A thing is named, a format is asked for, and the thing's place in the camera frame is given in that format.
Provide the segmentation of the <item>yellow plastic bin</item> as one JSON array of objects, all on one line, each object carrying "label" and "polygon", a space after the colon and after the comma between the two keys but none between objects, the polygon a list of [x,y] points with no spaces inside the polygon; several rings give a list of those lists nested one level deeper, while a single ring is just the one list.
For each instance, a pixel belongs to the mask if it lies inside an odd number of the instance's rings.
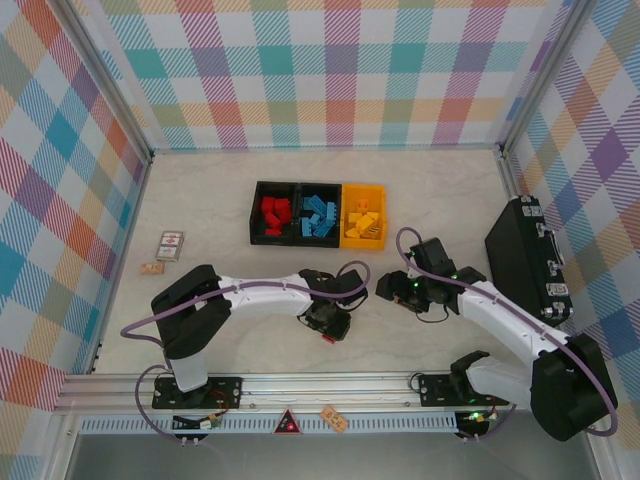
[{"label": "yellow plastic bin", "polygon": [[[379,223],[374,225],[373,222],[365,217],[356,224],[349,225],[347,216],[350,212],[357,211],[357,201],[359,199],[368,199],[370,207],[367,212],[378,212]],[[381,251],[385,248],[387,234],[387,210],[386,210],[386,190],[381,185],[366,184],[343,184],[341,194],[341,214],[340,214],[340,247],[361,250]],[[356,228],[361,234],[370,226],[379,226],[382,228],[382,235],[379,240],[372,240],[360,237],[359,239],[346,238],[345,232],[351,228]]]}]

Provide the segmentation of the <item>black plastic bin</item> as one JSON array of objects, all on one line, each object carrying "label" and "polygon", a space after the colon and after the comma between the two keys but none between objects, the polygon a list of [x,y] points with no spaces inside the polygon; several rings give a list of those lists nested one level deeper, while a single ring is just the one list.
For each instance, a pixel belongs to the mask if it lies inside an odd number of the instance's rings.
[{"label": "black plastic bin", "polygon": [[[296,193],[296,214],[294,244],[303,247],[338,248],[340,243],[340,207],[342,187],[339,184],[300,183]],[[330,234],[325,238],[304,237],[302,235],[302,218],[315,213],[302,208],[303,198],[317,195],[325,204],[334,202],[337,207],[336,222]]]},{"label": "black plastic bin", "polygon": [[[296,193],[299,184],[294,182],[258,181],[256,183],[251,213],[249,217],[249,239],[252,245],[293,246],[296,214]],[[270,237],[265,235],[266,223],[261,212],[261,201],[264,196],[288,198],[291,202],[292,219],[282,223],[282,235]]]}]

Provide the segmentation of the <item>orange paper tag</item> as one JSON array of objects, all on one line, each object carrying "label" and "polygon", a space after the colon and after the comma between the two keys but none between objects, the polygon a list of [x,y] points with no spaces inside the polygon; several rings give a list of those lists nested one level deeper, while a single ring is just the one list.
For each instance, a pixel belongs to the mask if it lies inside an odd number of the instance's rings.
[{"label": "orange paper tag", "polygon": [[321,418],[336,432],[344,433],[349,421],[332,406],[325,406],[320,413]]}]

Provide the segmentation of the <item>red warning triangle sticker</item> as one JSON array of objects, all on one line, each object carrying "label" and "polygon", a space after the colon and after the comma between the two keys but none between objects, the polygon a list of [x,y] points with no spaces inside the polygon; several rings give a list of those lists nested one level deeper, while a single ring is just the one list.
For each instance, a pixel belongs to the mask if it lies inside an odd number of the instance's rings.
[{"label": "red warning triangle sticker", "polygon": [[298,435],[302,433],[299,423],[290,408],[283,412],[276,423],[273,433],[283,435]]}]

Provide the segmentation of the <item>slotted metal strip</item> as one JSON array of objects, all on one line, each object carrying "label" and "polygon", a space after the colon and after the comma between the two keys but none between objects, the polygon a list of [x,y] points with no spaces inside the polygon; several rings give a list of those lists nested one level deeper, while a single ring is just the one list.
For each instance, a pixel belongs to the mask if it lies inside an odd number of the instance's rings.
[{"label": "slotted metal strip", "polygon": [[[227,414],[213,433],[271,434],[275,431],[281,414]],[[302,433],[337,433],[319,414],[300,414],[296,422]],[[146,434],[154,430],[139,415],[85,416],[78,428],[84,434]],[[365,433],[457,433],[456,415],[453,412],[409,412],[350,414],[347,416],[345,434]]]}]

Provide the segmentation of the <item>grey metal panel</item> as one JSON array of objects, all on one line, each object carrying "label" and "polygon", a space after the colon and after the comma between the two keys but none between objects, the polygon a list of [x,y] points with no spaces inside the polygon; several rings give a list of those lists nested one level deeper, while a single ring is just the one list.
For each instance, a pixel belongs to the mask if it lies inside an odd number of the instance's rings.
[{"label": "grey metal panel", "polygon": [[448,435],[218,435],[175,445],[152,435],[82,435],[65,480],[601,480],[580,440],[503,433],[466,444]]}]

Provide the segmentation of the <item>playing card box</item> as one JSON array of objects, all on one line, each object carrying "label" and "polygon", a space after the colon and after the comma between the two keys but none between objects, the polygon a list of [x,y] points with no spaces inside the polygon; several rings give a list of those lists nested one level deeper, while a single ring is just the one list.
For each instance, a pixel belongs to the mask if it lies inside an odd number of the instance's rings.
[{"label": "playing card box", "polygon": [[177,262],[185,240],[183,231],[163,231],[156,250],[155,259],[161,262]]}]

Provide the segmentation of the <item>aluminium front rail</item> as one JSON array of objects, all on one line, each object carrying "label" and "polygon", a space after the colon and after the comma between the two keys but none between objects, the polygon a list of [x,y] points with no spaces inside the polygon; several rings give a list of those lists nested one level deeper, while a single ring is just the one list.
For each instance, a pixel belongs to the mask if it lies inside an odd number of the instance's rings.
[{"label": "aluminium front rail", "polygon": [[[317,414],[326,406],[340,413],[417,412],[423,409],[416,392],[419,381],[409,382],[409,372],[239,374],[242,381],[223,394],[216,388],[207,397],[214,407],[232,408],[234,413]],[[54,408],[58,415],[71,413],[135,413],[134,390],[145,410],[152,413],[152,400],[159,394],[159,373],[71,375],[63,384]]]}]

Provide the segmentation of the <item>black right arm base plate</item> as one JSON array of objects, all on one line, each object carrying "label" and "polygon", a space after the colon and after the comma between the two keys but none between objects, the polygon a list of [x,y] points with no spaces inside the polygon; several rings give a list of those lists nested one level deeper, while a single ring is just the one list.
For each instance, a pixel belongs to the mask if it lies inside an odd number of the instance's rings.
[{"label": "black right arm base plate", "polygon": [[418,374],[415,380],[422,407],[493,407],[509,404],[501,398],[479,394],[467,386],[456,387],[447,374]]}]

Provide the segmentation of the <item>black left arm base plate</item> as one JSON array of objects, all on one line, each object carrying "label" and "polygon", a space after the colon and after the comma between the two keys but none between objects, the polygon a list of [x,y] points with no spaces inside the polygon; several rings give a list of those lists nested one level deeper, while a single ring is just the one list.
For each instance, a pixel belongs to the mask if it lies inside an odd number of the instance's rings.
[{"label": "black left arm base plate", "polygon": [[152,408],[156,410],[236,410],[242,394],[241,377],[209,376],[205,385],[182,392],[173,376],[154,381]]}]

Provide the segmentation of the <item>aluminium back rail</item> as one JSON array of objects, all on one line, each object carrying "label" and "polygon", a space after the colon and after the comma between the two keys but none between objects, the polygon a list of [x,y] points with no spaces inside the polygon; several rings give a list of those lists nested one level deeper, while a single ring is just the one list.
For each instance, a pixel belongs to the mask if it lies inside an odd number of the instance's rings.
[{"label": "aluminium back rail", "polygon": [[222,154],[222,153],[258,153],[258,152],[338,152],[338,151],[499,151],[500,144],[495,143],[463,143],[463,144],[429,144],[429,145],[339,145],[339,146],[270,146],[252,148],[190,148],[169,149],[158,148],[154,155],[190,155],[190,154]]}]

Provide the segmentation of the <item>aluminium frame post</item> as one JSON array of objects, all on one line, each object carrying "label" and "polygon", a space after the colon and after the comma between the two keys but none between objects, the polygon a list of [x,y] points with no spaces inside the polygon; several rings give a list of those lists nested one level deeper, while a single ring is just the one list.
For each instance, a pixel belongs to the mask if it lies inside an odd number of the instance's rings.
[{"label": "aluminium frame post", "polygon": [[49,3],[51,8],[56,10],[56,15],[87,64],[87,70],[93,76],[98,89],[113,109],[114,116],[121,122],[124,132],[145,162],[150,164],[154,157],[153,150],[72,0],[49,0]]},{"label": "aluminium frame post", "polygon": [[512,103],[496,137],[502,163],[507,162],[598,1],[549,0],[523,58],[523,77],[509,97]]}]

